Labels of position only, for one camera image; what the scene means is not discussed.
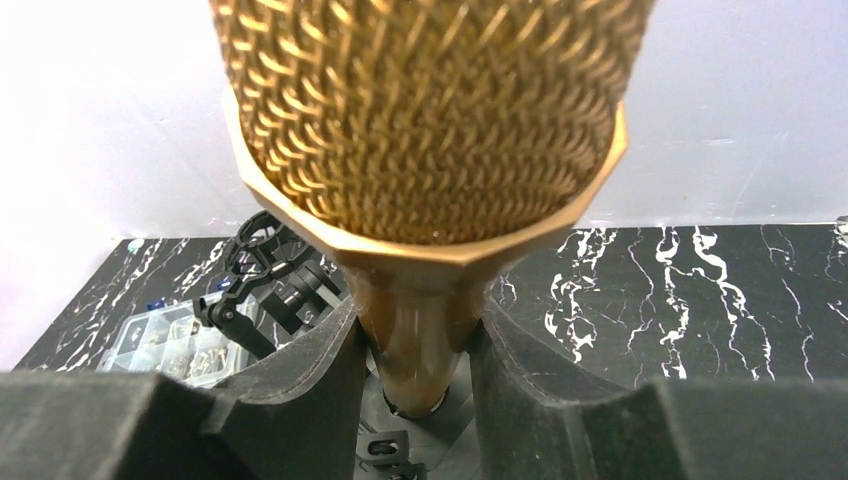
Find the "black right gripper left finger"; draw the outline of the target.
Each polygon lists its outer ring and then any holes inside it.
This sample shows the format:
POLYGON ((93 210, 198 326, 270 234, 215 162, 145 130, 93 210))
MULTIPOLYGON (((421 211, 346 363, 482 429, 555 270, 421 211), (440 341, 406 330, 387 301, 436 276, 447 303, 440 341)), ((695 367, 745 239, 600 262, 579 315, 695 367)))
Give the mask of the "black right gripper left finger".
POLYGON ((161 374, 6 373, 5 479, 350 479, 365 380, 351 300, 194 389, 161 374))

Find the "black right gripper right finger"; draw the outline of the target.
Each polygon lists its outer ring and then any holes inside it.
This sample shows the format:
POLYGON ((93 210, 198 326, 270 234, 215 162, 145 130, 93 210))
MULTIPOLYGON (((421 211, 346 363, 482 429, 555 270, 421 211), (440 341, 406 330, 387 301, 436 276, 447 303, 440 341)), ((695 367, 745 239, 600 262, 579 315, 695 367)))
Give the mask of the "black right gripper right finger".
POLYGON ((847 384, 654 380, 628 389, 489 302, 468 344, 487 479, 843 479, 847 384))

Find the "gold microphone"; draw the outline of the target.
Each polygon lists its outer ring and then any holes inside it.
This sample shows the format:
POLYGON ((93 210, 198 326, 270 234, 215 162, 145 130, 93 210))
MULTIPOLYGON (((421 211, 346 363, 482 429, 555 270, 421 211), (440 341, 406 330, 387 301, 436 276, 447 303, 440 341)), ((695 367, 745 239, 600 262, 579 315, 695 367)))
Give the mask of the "gold microphone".
POLYGON ((338 265, 388 403, 443 400, 489 287, 626 146, 650 1, 213 1, 242 181, 338 265))

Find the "black tripod microphone stand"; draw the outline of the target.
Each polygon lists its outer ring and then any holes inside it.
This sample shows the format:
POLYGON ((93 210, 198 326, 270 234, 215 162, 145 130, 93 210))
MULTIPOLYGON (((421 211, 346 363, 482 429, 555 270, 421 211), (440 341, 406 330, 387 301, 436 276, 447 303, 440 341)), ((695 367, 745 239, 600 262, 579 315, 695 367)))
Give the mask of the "black tripod microphone stand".
POLYGON ((219 299, 192 302, 204 327, 218 330, 257 360, 277 351, 255 321, 238 311, 249 298, 292 337, 315 328, 341 305, 343 292, 314 256, 316 249, 262 210, 238 229, 225 253, 227 280, 219 299))

